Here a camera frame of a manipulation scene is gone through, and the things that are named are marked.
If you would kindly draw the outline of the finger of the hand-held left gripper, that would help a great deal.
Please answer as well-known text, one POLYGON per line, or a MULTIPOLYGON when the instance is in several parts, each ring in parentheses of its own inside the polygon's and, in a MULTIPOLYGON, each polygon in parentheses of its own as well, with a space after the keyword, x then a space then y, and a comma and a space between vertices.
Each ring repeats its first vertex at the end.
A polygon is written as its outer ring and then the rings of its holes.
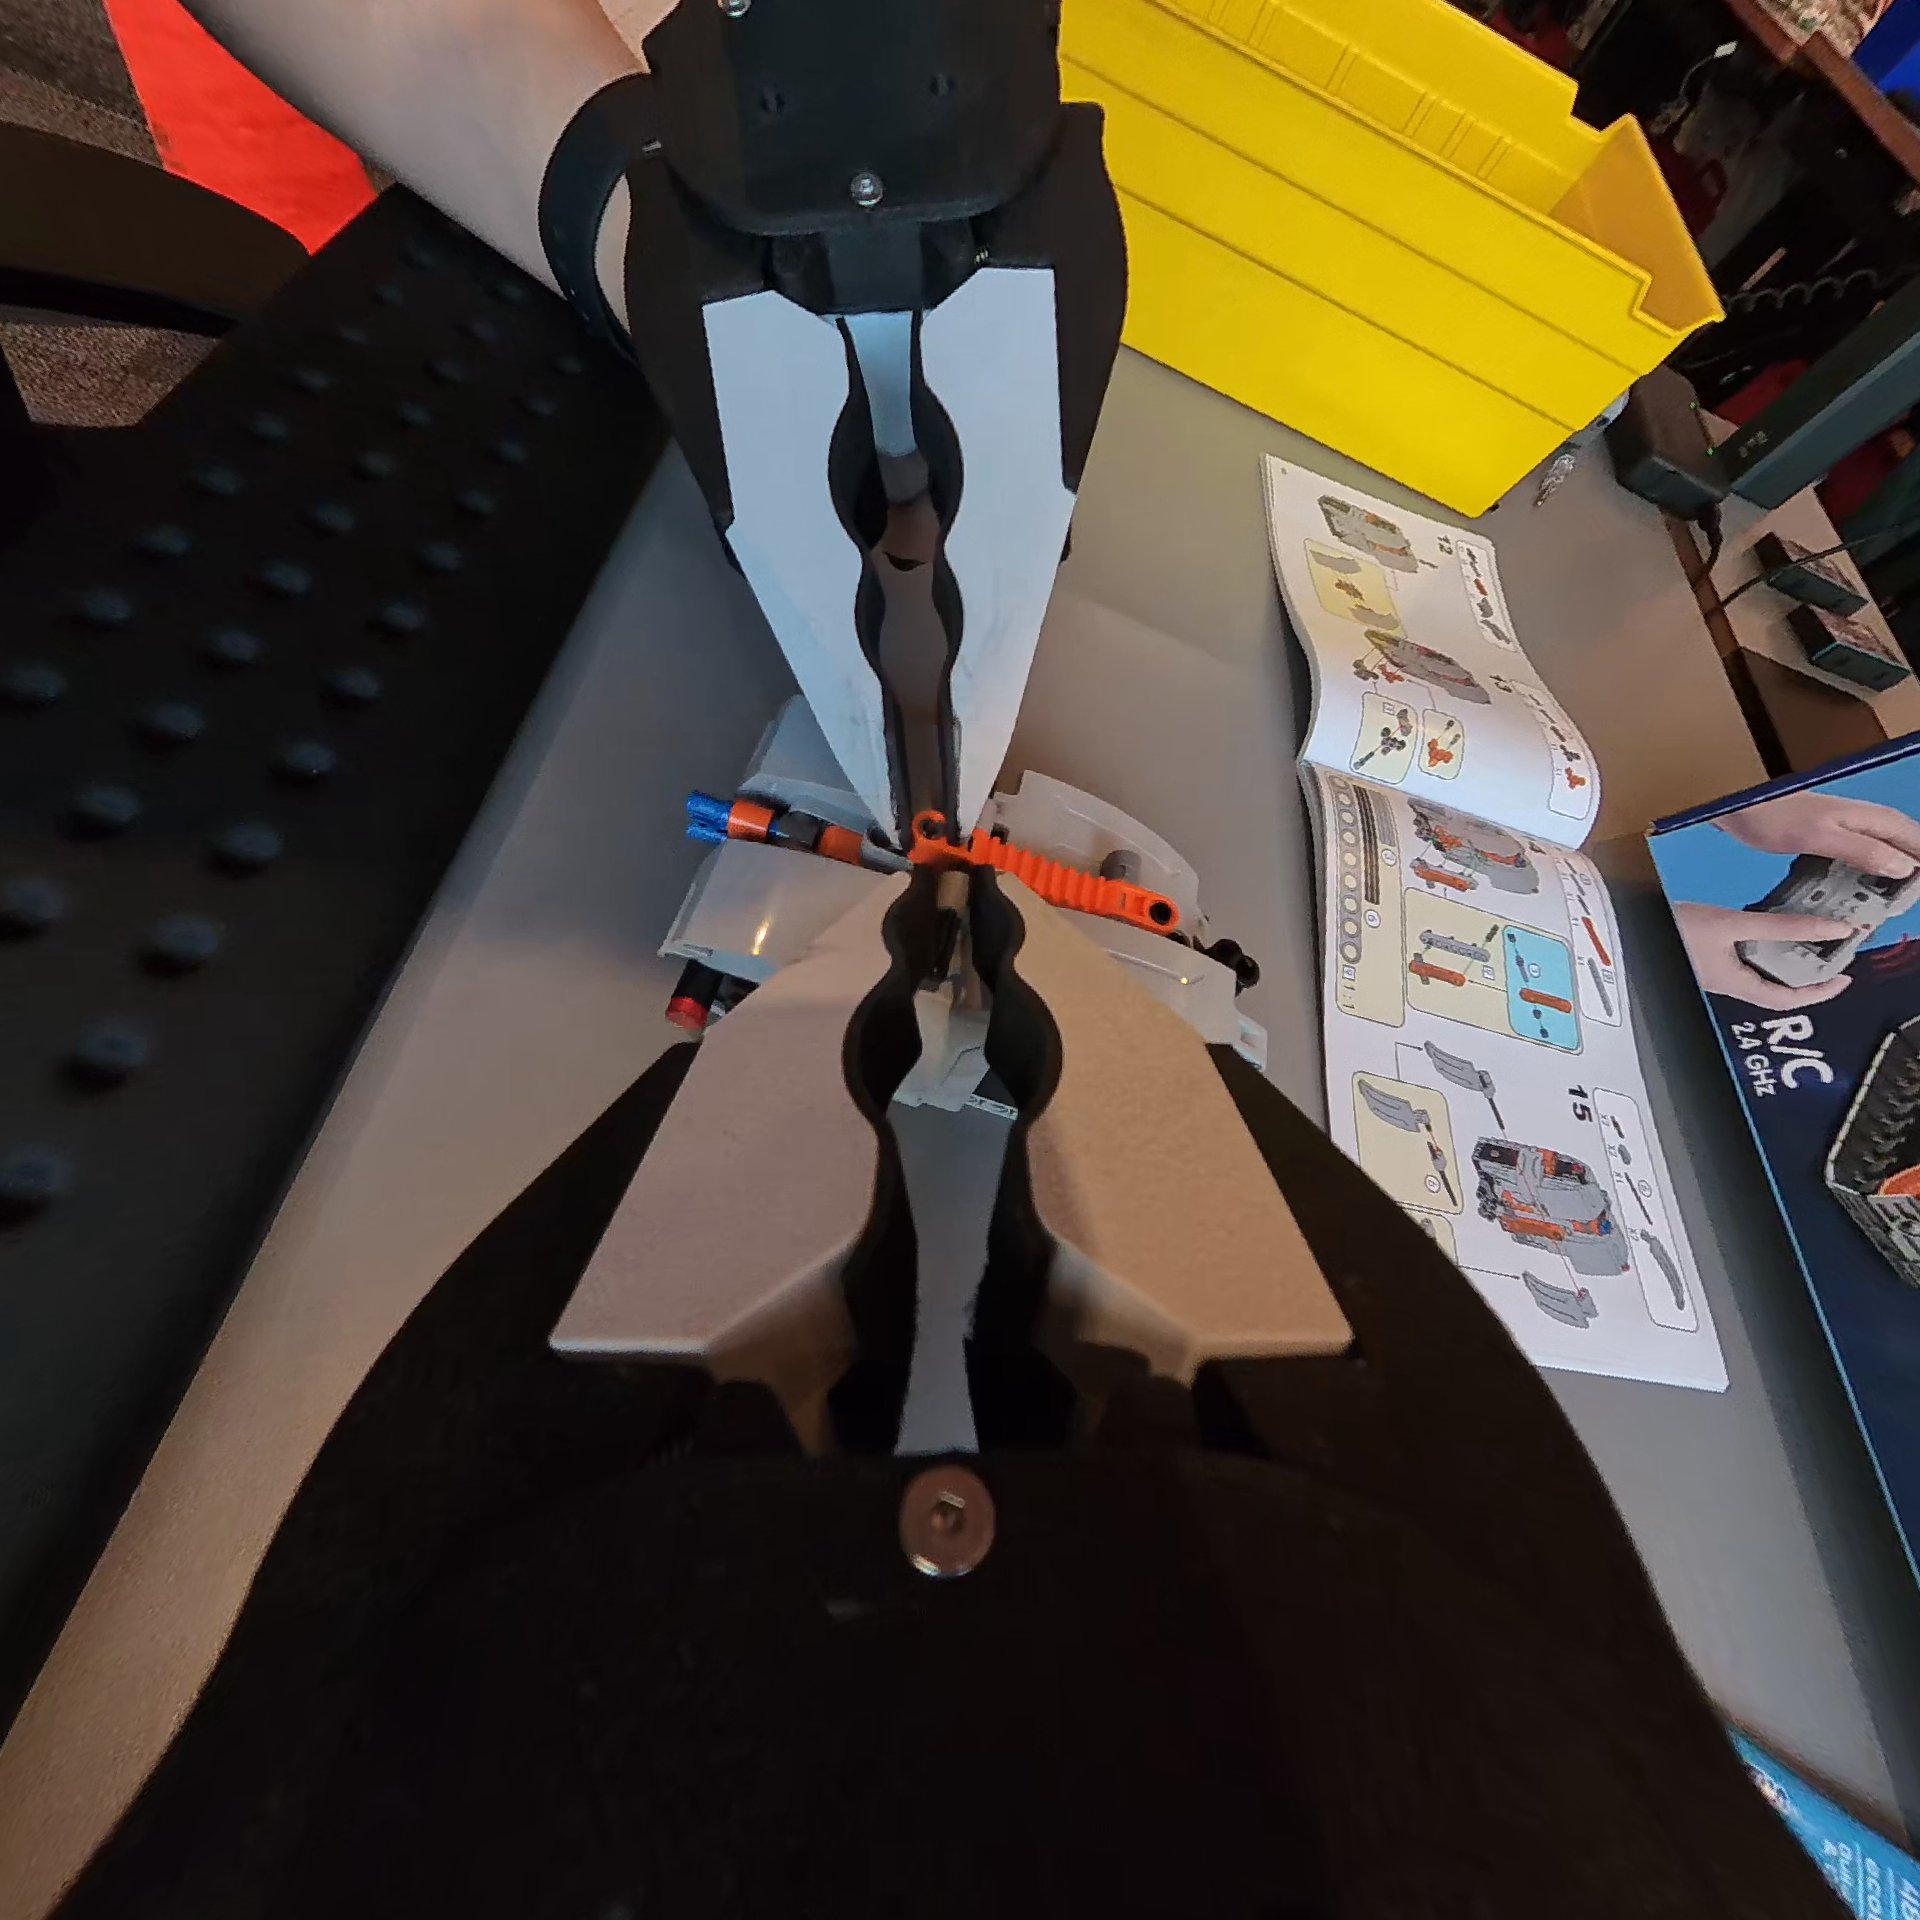
POLYGON ((971 830, 1018 731, 1072 521, 1055 270, 976 273, 927 313, 919 358, 959 442, 959 504, 944 531, 960 613, 952 820, 971 830))
POLYGON ((857 484, 833 481, 848 418, 874 456, 866 392, 837 321, 784 297, 704 306, 728 464, 728 544, 840 768, 883 832, 902 830, 902 782, 880 673, 861 638, 871 554, 853 526, 857 484))

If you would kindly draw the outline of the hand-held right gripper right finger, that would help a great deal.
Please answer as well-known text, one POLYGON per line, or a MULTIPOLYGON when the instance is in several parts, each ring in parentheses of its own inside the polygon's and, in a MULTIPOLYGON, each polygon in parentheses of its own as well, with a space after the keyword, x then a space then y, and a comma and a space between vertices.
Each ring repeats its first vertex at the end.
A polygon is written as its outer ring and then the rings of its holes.
POLYGON ((1081 1428, 1217 1361, 1347 1354, 1209 1044, 1019 881, 976 870, 969 930, 1016 1106, 968 1332, 976 1427, 1081 1428))

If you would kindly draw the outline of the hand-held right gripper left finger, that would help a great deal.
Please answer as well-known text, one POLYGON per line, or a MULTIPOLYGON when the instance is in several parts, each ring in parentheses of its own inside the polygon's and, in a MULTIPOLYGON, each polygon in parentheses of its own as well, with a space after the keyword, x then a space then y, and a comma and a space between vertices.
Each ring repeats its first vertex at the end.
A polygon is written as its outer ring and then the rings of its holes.
POLYGON ((922 1058, 941 882, 889 877, 686 1073, 550 1345, 769 1388, 810 1450, 891 1453, 919 1242, 891 1105, 922 1058))

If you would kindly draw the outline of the orange toothed beam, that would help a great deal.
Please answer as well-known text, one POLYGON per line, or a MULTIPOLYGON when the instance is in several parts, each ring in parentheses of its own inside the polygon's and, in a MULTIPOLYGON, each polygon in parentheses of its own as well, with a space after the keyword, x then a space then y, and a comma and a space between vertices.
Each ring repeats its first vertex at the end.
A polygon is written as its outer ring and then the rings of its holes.
POLYGON ((1024 849, 994 828, 960 834, 946 817, 928 806, 910 824, 907 862, 936 870, 987 870, 1019 881, 1050 906, 1078 910, 1131 928, 1173 934, 1185 926, 1185 913, 1170 896, 1144 886, 1138 881, 1081 870, 1058 857, 1024 849))

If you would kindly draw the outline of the grey building block robot model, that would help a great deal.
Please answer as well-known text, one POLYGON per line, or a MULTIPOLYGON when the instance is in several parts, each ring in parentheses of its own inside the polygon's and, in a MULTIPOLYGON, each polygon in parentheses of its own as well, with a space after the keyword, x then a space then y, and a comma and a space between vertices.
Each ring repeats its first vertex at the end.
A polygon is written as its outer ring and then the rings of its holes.
MULTIPOLYGON (((1067 908, 1066 915, 1206 1042, 1233 1044, 1247 1064, 1266 1065, 1266 1033, 1241 1010, 1241 995, 1261 981, 1258 961, 1213 933, 1198 904, 1198 873, 1170 844, 1048 776, 1024 776, 1013 790, 1000 790, 979 828, 1086 873, 1138 881, 1170 896, 1185 913, 1173 934, 1067 908)), ((664 1016, 690 1037, 797 962, 880 875, 905 867, 880 842, 802 697, 790 700, 761 733, 735 794, 688 795, 686 832, 709 853, 662 956, 679 966, 664 1016)), ((919 989, 918 1017, 922 1057, 897 1105, 1013 1117, 1016 1106, 987 1067, 987 1000, 968 981, 959 947, 919 989)))

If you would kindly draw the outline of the person's left forearm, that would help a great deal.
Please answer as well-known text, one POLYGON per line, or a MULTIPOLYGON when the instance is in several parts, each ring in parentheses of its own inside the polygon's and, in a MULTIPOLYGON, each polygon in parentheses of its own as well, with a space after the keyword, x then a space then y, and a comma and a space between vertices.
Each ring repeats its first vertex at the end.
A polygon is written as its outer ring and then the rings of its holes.
POLYGON ((593 3, 190 3, 255 78, 550 288, 545 169, 640 70, 593 3))

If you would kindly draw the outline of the black wristband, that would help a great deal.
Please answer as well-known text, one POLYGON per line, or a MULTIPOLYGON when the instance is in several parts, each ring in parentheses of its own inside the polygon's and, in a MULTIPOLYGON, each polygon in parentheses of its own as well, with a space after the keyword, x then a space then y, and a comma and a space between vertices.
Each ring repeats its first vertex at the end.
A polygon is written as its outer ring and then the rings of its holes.
POLYGON ((600 344, 638 363, 629 325, 608 300, 598 250, 615 187, 629 178, 646 121, 643 74, 600 88, 565 124, 538 198, 546 267, 560 297, 600 344))

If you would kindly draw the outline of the open instruction booklet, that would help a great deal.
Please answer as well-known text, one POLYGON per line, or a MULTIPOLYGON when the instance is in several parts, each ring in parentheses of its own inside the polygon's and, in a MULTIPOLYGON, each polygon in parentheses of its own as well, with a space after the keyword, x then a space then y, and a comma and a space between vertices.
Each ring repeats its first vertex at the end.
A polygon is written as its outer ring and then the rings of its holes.
POLYGON ((1537 1364, 1725 1392, 1583 851, 1601 768, 1497 549, 1281 456, 1263 496, 1312 696, 1334 1139, 1537 1364))

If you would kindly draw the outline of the yellow plastic bin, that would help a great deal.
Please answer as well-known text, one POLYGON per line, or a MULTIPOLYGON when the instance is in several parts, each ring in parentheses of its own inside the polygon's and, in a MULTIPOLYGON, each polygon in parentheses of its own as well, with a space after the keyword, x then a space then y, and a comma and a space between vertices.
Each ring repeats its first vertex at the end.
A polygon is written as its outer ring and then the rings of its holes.
POLYGON ((1122 341, 1478 517, 1722 321, 1641 124, 1440 3, 1070 3, 1122 341))

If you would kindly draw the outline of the black perforated mat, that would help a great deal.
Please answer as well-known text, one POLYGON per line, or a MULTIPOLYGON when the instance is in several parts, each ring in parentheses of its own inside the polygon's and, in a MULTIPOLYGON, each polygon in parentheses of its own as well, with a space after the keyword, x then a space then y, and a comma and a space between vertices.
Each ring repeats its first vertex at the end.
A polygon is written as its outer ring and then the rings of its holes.
POLYGON ((5 1723, 664 443, 394 189, 5 554, 5 1723))

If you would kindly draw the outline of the orange red plastic object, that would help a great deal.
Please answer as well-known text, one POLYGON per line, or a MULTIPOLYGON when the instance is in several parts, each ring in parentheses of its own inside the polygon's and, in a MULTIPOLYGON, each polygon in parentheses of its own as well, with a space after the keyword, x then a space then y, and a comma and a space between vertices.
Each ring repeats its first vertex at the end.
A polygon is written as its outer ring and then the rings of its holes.
POLYGON ((368 166, 235 61, 179 3, 106 16, 161 165, 319 252, 378 196, 368 166))

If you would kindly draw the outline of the blue toy robot box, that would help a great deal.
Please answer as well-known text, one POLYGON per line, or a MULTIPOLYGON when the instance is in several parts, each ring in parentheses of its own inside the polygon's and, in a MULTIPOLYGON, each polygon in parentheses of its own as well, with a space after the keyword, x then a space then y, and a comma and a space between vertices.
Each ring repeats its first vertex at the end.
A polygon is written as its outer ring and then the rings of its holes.
POLYGON ((1906 1561, 1919 1540, 1919 739, 1649 832, 1906 1561))

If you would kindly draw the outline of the large black power adapter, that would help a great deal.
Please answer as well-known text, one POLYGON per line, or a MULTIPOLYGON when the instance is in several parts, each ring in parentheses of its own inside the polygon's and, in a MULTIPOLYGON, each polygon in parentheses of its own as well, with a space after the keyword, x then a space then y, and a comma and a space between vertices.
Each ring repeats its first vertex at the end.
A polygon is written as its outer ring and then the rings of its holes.
POLYGON ((1694 520, 1729 499, 1706 416, 1691 404, 1633 398, 1605 429, 1618 486, 1674 517, 1694 520))

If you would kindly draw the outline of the brown side table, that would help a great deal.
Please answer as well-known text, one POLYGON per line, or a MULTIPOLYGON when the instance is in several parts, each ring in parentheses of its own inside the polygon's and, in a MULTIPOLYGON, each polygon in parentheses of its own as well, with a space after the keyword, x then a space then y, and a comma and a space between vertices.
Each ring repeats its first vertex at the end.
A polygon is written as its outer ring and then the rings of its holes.
POLYGON ((1872 691, 1811 664, 1791 624, 1791 596, 1758 586, 1765 537, 1807 550, 1840 541, 1818 491, 1807 486, 1777 510, 1726 499, 1715 561, 1691 520, 1666 512, 1664 529, 1769 777, 1816 770, 1919 730, 1915 670, 1872 691))

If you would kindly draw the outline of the small blue booklet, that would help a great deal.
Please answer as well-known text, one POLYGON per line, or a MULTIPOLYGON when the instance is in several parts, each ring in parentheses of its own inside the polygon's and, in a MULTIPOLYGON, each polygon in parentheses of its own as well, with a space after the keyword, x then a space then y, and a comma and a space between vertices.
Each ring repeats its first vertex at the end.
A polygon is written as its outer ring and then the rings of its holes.
POLYGON ((1747 1732, 1729 1738, 1751 1782, 1856 1918, 1919 1918, 1919 1861, 1869 1829, 1747 1732))

